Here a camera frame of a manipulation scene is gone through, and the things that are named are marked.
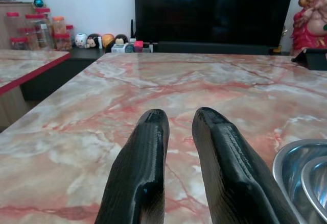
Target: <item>ganesha statue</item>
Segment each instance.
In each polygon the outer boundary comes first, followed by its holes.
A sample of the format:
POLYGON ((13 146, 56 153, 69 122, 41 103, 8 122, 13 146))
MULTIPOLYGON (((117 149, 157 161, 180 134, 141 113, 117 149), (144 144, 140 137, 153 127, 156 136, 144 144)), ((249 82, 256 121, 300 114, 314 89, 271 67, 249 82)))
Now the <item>ganesha statue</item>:
POLYGON ((299 0, 294 16, 293 55, 304 48, 327 48, 327 0, 299 0))

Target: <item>marble countertop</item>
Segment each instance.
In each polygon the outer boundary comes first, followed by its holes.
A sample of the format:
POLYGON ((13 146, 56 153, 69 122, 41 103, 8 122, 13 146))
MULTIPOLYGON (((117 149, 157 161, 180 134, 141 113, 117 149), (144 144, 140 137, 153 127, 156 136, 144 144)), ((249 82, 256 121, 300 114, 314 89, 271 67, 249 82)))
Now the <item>marble countertop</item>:
POLYGON ((290 57, 106 54, 0 134, 1 223, 94 223, 138 118, 170 122, 165 223, 209 223, 192 120, 211 107, 271 168, 299 139, 327 138, 327 73, 290 57))
POLYGON ((0 95, 69 58, 69 52, 0 49, 0 95))

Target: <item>television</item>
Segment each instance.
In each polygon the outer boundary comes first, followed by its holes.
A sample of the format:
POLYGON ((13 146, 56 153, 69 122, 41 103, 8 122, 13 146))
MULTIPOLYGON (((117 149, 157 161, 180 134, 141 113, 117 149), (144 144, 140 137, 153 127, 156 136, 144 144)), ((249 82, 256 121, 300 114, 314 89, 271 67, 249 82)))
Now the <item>television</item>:
POLYGON ((145 42, 279 45, 290 0, 135 0, 145 42))

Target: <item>mickey mouse figurine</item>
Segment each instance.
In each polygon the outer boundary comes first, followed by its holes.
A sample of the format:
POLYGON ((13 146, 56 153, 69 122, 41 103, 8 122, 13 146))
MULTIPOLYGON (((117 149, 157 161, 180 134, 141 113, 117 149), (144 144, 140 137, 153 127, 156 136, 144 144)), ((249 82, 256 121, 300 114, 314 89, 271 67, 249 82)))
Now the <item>mickey mouse figurine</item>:
POLYGON ((100 44, 99 44, 99 40, 98 37, 100 35, 99 34, 90 34, 87 37, 87 41, 86 41, 86 45, 85 48, 99 48, 100 44))

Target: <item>orange jar lid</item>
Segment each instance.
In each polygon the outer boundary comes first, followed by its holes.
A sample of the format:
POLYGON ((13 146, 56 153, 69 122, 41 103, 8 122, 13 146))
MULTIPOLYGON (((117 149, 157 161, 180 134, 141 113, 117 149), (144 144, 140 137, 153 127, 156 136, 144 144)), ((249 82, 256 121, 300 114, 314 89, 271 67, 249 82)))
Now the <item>orange jar lid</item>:
POLYGON ((52 19, 53 19, 53 21, 63 21, 64 20, 63 16, 55 16, 52 19))

